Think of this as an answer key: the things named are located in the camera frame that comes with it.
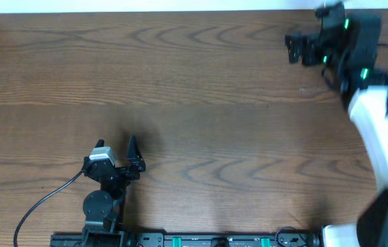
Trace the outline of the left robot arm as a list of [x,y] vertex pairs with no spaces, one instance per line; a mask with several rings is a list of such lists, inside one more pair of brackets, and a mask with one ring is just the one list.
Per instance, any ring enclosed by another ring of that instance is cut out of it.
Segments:
[[89,193],[83,202],[86,219],[82,246],[138,245],[137,234],[123,226],[127,187],[146,170],[134,136],[130,137],[127,160],[128,166],[117,167],[111,148],[102,139],[84,158],[84,175],[98,182],[100,189]]

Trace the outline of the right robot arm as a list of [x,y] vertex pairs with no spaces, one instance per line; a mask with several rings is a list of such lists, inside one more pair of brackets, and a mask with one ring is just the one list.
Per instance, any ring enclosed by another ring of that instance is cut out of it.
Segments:
[[324,226],[304,238],[305,246],[388,246],[388,72],[376,68],[381,17],[347,13],[341,1],[315,10],[321,29],[288,34],[289,62],[322,65],[327,85],[341,96],[356,126],[376,179],[377,196],[355,223]]

